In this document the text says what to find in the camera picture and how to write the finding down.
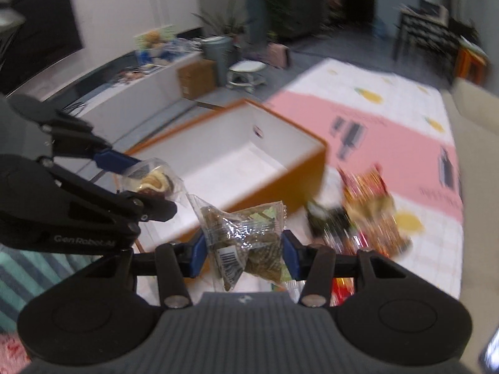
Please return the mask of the clear pastry snack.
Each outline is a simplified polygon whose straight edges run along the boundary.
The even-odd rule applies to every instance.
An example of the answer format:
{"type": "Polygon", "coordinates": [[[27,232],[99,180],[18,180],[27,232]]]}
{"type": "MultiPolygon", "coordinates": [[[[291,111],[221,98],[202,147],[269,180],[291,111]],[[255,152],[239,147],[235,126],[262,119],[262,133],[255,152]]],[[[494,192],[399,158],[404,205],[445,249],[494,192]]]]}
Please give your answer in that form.
{"type": "Polygon", "coordinates": [[[188,206],[183,180],[165,161],[157,158],[139,161],[120,176],[122,190],[141,193],[188,206]]]}

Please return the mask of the clear green snack packet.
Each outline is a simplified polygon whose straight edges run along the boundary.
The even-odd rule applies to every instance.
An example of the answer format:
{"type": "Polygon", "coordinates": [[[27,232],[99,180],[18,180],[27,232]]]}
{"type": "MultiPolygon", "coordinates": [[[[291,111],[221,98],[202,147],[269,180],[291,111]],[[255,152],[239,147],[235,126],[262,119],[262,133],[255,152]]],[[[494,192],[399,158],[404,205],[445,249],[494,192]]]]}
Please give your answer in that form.
{"type": "Polygon", "coordinates": [[[287,219],[283,202],[229,213],[195,195],[188,199],[206,239],[215,290],[231,292],[243,274],[274,285],[289,277],[281,242],[287,219]]]}

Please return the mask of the red Mimi chips bag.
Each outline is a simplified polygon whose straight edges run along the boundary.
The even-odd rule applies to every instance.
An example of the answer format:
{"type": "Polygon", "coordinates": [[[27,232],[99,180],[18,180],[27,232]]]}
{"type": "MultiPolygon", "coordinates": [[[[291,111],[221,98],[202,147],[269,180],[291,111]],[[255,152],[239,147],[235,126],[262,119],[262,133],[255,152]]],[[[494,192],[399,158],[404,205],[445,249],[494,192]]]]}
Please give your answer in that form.
{"type": "Polygon", "coordinates": [[[385,257],[407,251],[411,240],[404,236],[395,220],[395,201],[389,193],[380,165],[373,164],[361,173],[339,168],[342,181],[342,207],[354,232],[356,248],[372,250],[385,257]]]}

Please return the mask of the dark green seaweed packet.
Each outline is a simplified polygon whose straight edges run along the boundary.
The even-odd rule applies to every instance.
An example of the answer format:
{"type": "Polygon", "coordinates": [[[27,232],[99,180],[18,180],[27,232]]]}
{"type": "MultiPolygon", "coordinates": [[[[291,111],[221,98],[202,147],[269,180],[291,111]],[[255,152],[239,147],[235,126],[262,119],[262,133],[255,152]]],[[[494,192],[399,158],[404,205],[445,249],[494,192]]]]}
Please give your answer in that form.
{"type": "Polygon", "coordinates": [[[312,200],[307,202],[305,209],[312,237],[343,239],[348,235],[351,222],[344,207],[327,208],[312,200]]]}

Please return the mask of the white tv cabinet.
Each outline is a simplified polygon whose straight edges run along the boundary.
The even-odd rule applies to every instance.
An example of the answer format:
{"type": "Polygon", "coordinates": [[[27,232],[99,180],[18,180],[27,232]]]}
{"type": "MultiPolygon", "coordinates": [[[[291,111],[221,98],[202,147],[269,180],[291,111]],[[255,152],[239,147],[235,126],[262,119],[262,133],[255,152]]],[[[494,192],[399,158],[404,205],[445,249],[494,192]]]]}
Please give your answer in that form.
{"type": "Polygon", "coordinates": [[[201,60],[189,53],[129,84],[114,84],[82,103],[71,114],[94,126],[94,133],[114,143],[182,98],[178,70],[201,60]]]}

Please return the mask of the orange white storage box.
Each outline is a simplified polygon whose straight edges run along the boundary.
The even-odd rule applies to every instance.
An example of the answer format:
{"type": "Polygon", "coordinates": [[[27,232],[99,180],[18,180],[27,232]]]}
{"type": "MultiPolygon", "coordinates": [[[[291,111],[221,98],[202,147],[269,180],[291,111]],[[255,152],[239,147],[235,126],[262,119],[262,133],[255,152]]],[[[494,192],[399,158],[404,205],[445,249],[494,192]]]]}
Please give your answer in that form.
{"type": "Polygon", "coordinates": [[[294,213],[321,189],[327,143],[264,106],[239,100],[127,153],[165,161],[188,193],[221,210],[281,201],[294,213]]]}

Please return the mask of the teddy bear picture board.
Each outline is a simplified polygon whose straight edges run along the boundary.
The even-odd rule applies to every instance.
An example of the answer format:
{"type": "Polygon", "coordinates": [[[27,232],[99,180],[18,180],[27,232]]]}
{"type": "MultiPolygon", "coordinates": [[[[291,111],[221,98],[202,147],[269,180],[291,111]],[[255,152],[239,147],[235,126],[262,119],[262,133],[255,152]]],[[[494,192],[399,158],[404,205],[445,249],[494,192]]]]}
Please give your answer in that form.
{"type": "Polygon", "coordinates": [[[136,51],[145,51],[159,47],[161,44],[172,41],[175,38],[175,26],[163,25],[162,27],[146,31],[133,38],[136,51]]]}

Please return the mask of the brown cardboard box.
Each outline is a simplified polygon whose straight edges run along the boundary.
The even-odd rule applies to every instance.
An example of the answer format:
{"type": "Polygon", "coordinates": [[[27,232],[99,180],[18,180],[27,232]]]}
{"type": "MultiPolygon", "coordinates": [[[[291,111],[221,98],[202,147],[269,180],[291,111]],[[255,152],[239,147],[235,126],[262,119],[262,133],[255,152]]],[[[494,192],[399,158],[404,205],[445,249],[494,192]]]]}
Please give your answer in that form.
{"type": "Polygon", "coordinates": [[[216,89],[215,62],[202,59],[178,70],[183,98],[194,100],[216,89]]]}

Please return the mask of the pink white picnic mat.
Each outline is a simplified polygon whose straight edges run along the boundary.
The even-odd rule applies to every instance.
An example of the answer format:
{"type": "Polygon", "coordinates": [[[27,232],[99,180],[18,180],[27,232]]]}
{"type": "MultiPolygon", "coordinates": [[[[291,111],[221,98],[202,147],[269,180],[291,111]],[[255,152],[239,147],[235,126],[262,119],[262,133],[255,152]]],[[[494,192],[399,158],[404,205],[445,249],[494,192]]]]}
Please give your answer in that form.
{"type": "MultiPolygon", "coordinates": [[[[338,169],[380,165],[395,201],[399,231],[411,240],[398,261],[452,296],[463,267],[463,203],[456,148],[437,89],[328,59],[261,106],[327,143],[319,203],[342,203],[338,169]]],[[[304,206],[286,226],[302,242],[312,235],[304,206]]]]}

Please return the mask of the grey trash bin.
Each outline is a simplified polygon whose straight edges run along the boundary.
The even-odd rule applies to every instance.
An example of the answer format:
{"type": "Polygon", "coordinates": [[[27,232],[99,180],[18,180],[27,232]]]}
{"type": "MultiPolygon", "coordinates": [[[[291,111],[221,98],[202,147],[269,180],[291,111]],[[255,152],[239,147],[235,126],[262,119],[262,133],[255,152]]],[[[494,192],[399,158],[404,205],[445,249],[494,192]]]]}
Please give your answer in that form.
{"type": "Polygon", "coordinates": [[[210,36],[201,40],[201,49],[207,60],[215,63],[216,82],[225,86],[228,70],[238,61],[238,51],[230,36],[210,36]]]}

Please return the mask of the potted long-leaf plant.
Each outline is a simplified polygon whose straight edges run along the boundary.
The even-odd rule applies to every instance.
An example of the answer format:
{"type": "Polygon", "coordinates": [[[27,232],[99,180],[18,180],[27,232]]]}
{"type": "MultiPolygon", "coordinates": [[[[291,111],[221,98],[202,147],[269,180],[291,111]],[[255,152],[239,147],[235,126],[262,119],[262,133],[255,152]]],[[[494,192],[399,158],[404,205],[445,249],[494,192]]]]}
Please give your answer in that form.
{"type": "Polygon", "coordinates": [[[254,21],[237,5],[236,0],[228,1],[225,14],[210,14],[201,9],[199,14],[193,13],[193,16],[211,30],[214,36],[237,37],[245,34],[246,28],[254,21]]]}

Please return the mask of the pink small heater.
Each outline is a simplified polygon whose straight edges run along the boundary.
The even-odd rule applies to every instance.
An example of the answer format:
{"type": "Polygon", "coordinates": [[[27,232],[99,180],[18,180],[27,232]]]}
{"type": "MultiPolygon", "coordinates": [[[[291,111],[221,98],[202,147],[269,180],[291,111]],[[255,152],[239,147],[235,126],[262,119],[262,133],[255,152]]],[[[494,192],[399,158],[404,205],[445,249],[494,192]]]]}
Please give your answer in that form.
{"type": "Polygon", "coordinates": [[[290,65],[289,48],[286,45],[271,42],[267,46],[268,63],[278,69],[287,69],[290,65]]]}

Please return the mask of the beige sofa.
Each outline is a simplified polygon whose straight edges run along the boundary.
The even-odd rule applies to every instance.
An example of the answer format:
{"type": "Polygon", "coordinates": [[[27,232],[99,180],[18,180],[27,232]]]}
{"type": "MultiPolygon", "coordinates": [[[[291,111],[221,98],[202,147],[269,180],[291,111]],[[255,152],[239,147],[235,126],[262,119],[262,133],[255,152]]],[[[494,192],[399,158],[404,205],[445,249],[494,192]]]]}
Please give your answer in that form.
{"type": "Polygon", "coordinates": [[[498,327],[498,97],[456,79],[442,92],[458,153],[464,215],[461,301],[473,320],[462,362],[479,355],[498,327]]]}

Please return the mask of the dark grey cabinet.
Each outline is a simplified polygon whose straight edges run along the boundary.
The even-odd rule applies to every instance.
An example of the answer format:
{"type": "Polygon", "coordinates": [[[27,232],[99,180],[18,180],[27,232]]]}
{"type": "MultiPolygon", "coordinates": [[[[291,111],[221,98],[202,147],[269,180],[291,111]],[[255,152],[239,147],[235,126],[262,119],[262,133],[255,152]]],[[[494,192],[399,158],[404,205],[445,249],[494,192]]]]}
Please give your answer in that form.
{"type": "Polygon", "coordinates": [[[266,0],[270,31],[279,41],[295,40],[318,32],[324,0],[266,0]]]}

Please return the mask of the orange stool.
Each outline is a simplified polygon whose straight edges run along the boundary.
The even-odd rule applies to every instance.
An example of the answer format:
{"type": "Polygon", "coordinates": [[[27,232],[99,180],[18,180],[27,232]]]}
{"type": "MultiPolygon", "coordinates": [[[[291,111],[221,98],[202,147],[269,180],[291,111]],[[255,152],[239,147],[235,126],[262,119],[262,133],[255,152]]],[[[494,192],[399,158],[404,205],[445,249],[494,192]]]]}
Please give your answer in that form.
{"type": "Polygon", "coordinates": [[[474,52],[467,47],[458,49],[458,56],[454,69],[454,77],[468,80],[478,86],[484,84],[488,59],[486,56],[474,52]]]}

